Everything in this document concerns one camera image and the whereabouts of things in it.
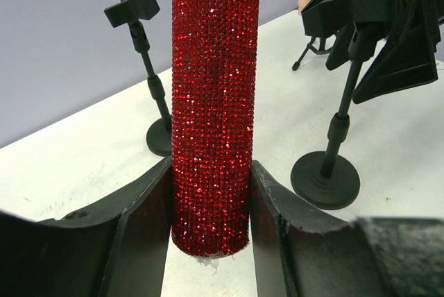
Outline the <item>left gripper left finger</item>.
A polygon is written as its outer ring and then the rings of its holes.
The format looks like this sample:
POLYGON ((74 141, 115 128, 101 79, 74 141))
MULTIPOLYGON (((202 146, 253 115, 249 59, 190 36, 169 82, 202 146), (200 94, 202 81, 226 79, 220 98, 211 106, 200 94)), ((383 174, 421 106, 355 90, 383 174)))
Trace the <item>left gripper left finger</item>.
POLYGON ((159 296, 171 159, 60 220, 1 214, 2 296, 159 296))

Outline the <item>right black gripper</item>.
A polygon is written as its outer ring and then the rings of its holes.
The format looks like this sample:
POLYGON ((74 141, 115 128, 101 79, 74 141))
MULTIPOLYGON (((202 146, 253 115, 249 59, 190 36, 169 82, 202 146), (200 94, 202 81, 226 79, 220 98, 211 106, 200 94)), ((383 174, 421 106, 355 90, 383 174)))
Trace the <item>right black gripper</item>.
MULTIPOLYGON (((443 0, 400 0, 398 13, 376 59, 352 94, 359 104, 376 97, 427 85, 438 80, 436 45, 441 41, 443 0)), ((346 24, 336 34, 325 63, 329 71, 351 61, 349 47, 355 24, 346 24)), ((376 41, 358 48, 364 62, 375 55, 376 41)))

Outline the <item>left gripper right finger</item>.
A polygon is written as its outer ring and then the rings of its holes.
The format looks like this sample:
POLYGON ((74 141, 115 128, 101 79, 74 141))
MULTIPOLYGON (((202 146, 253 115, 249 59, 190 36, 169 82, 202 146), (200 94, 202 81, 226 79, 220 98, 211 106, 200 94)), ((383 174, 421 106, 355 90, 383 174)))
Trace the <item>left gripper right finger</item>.
POLYGON ((443 221, 343 221, 253 162, 250 223, 259 296, 442 296, 443 221))

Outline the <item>black round-base clip stand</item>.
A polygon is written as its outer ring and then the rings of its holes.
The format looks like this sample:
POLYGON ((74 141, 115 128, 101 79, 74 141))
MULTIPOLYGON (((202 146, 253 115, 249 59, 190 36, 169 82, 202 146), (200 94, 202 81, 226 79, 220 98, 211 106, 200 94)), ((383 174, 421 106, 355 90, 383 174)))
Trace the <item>black round-base clip stand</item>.
POLYGON ((358 196, 360 178, 353 164, 339 150, 350 129, 349 109, 361 68, 365 63, 358 48, 386 36, 386 25, 395 19, 398 0, 311 0, 302 10, 307 35, 328 38, 346 24, 355 24, 349 47, 351 63, 341 102, 327 131, 327 147, 296 161, 291 185, 297 195, 323 210, 339 210, 358 196))

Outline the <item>red glitter microphone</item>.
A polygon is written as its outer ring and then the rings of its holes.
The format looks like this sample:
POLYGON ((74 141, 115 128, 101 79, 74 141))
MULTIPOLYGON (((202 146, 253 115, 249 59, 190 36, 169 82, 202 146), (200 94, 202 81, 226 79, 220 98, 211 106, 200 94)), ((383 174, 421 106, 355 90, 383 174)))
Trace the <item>red glitter microphone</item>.
POLYGON ((172 0, 174 244, 221 258, 249 241, 259 0, 172 0))

